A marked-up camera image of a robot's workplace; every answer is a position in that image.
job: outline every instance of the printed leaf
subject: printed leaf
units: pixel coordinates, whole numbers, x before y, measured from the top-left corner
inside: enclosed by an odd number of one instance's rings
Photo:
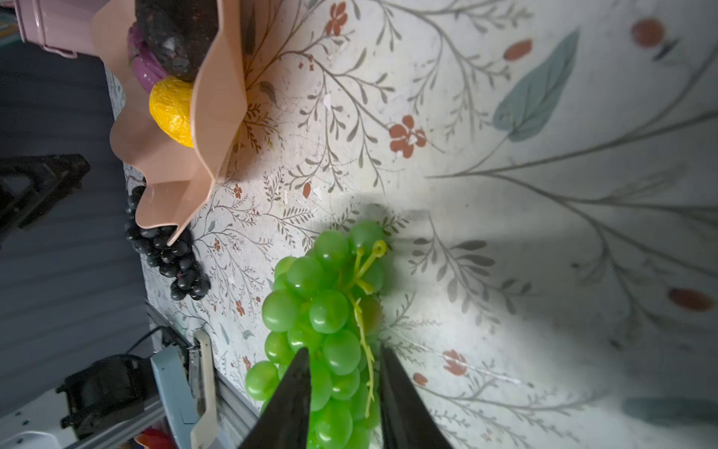
[[[361,55],[359,55],[359,60],[356,64],[354,64],[354,68],[352,70],[349,70],[350,72],[353,70],[357,70],[361,65],[364,63],[364,58],[366,58],[366,49],[362,50]]]
[[[225,338],[225,343],[229,344],[229,336],[227,335],[227,331],[224,330],[222,323],[220,323],[220,329],[222,329],[222,336]]]
[[[483,268],[476,267],[475,265],[467,265],[466,267],[480,276],[490,276],[489,272]]]
[[[448,264],[444,264],[443,267],[439,268],[437,272],[437,282],[444,279],[444,275],[447,273]]]
[[[511,302],[508,296],[504,298],[506,299],[506,310],[508,310],[511,315],[516,315],[516,306],[513,305],[513,302]]]
[[[359,5],[357,5],[357,2],[352,0],[352,3],[354,3],[354,15],[356,16],[357,20],[361,20],[361,11],[359,11]]]
[[[456,278],[454,278],[450,280],[449,284],[447,285],[447,294],[449,295],[450,302],[456,301],[457,283],[458,281],[456,280]]]
[[[536,136],[551,118],[574,69],[579,31],[566,36],[549,58],[521,79],[496,108],[493,125],[512,142]]]
[[[638,198],[655,195],[673,187],[676,182],[686,174],[686,165],[678,164],[667,170],[655,172],[643,179],[633,181],[621,188],[613,190],[608,199],[636,200]]]
[[[471,261],[472,263],[479,265],[480,267],[491,267],[496,263],[494,259],[479,256],[478,254],[464,254],[463,256],[457,257],[457,259],[465,259]]]
[[[254,53],[256,30],[257,17],[254,12],[254,8],[252,8],[252,14],[249,16],[249,21],[247,22],[247,26],[244,30],[244,38],[242,39],[245,55],[251,55]]]
[[[357,130],[359,129],[359,120],[357,120],[357,124],[354,125],[351,131],[349,131],[349,135],[347,136],[347,142],[351,142],[354,139],[354,136],[357,135]]]
[[[269,81],[262,81],[259,83],[259,91],[264,92],[272,103],[276,106],[276,93],[274,92],[274,86]]]
[[[465,241],[464,243],[454,246],[452,249],[461,248],[461,249],[465,249],[467,251],[475,251],[477,249],[483,248],[484,246],[486,246],[485,241],[469,240],[469,241]]]

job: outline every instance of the black cable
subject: black cable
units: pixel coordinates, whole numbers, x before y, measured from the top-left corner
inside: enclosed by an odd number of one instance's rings
[[[162,329],[169,329],[167,326],[157,326],[156,328],[150,330],[148,333],[144,334],[140,339],[132,346],[130,346],[130,349],[128,349],[125,354],[129,354],[132,352],[133,349],[135,349],[137,346],[139,346],[143,341],[145,341],[147,338],[152,336],[155,332]]]

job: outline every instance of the green grape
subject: green grape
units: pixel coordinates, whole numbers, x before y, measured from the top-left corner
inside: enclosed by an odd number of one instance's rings
[[[372,293],[376,293],[384,286],[384,278],[386,276],[386,269],[381,259],[376,259],[366,270],[366,273],[361,279],[367,284],[374,287]]]
[[[289,365],[282,365],[279,364],[276,367],[277,374],[279,375],[279,380],[284,377],[284,373],[286,373],[286,369],[289,368]]]
[[[270,361],[261,361],[247,371],[245,387],[247,394],[257,401],[265,401],[279,385],[276,366]]]
[[[282,273],[274,279],[274,285],[272,285],[271,291],[285,290],[288,287],[289,284],[286,283],[286,273]]]
[[[339,231],[324,231],[314,243],[314,257],[324,269],[338,271],[349,260],[349,241]]]
[[[306,299],[320,289],[323,279],[324,270],[314,257],[299,257],[286,272],[286,283]]]
[[[361,341],[361,334],[359,332],[359,325],[357,324],[357,320],[354,316],[354,308],[352,308],[351,313],[349,314],[349,318],[347,319],[346,324],[344,324],[344,329],[348,330],[349,332],[353,333],[354,336],[357,338],[357,340]]]
[[[364,371],[364,368],[366,368],[366,354],[364,353],[364,350],[361,351],[361,358],[359,359],[359,365],[357,366],[357,370],[359,372]]]
[[[364,426],[354,423],[352,436],[349,437],[345,449],[368,449],[369,448],[369,430]]]
[[[311,424],[309,425],[309,433],[307,433],[307,449],[322,449],[317,439],[317,433]]]
[[[353,253],[364,248],[364,256],[371,254],[374,242],[384,240],[384,231],[375,221],[362,220],[349,231],[349,246]]]
[[[294,358],[294,352],[286,340],[286,332],[270,332],[264,341],[264,353],[275,364],[289,365]]]
[[[346,376],[359,364],[361,347],[354,334],[342,329],[325,337],[322,353],[334,374]]]
[[[317,439],[324,449],[342,449],[352,435],[352,415],[343,401],[331,399],[317,420]]]
[[[276,263],[276,267],[274,267],[274,279],[276,279],[280,274],[286,273],[286,271],[294,263],[295,260],[297,260],[296,257],[287,256],[282,260],[278,261]]]
[[[289,346],[296,353],[299,349],[307,348],[309,353],[315,353],[319,350],[324,340],[324,334],[318,333],[309,323],[309,316],[302,315],[297,320],[293,328],[286,333],[286,339]]]
[[[299,305],[302,301],[289,290],[272,292],[262,305],[262,321],[274,332],[287,332],[299,317]]]
[[[346,376],[332,373],[332,397],[340,401],[351,399],[359,388],[359,370],[355,369]]]
[[[363,427],[366,427],[367,429],[373,429],[381,423],[381,410],[379,408],[379,401],[376,394],[374,394],[374,397],[375,399],[371,402],[371,405],[369,406],[369,417],[360,421],[361,425]]]
[[[381,330],[381,304],[374,296],[367,296],[359,302],[364,319],[364,335],[367,340],[376,337]]]
[[[322,290],[312,299],[309,321],[315,331],[334,333],[344,326],[349,318],[349,302],[336,290]]]
[[[332,396],[332,374],[324,361],[312,360],[309,362],[309,375],[312,384],[312,401],[309,408],[316,412],[324,408]]]
[[[369,399],[369,387],[366,385],[368,378],[365,380],[360,376],[359,388],[349,399],[349,410],[352,413],[352,419],[355,421],[364,419],[364,412],[366,412],[366,402]]]

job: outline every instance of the black device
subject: black device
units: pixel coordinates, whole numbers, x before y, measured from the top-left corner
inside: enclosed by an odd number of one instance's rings
[[[379,355],[379,404],[385,449],[451,449],[434,424],[396,354]],[[312,385],[309,351],[299,350],[239,449],[306,449]]]
[[[56,391],[66,393],[70,410],[60,425],[82,440],[141,414],[157,386],[148,358],[119,354],[65,378]]]

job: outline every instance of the green grape bunch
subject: green grape bunch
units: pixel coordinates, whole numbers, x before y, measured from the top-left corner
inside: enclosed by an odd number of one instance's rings
[[[294,354],[307,348],[312,375],[307,449],[367,449],[379,425],[371,346],[381,328],[384,232],[360,221],[345,236],[322,232],[302,257],[288,256],[274,268],[274,286],[264,300],[262,321],[268,361],[252,366],[246,391],[269,402]]]

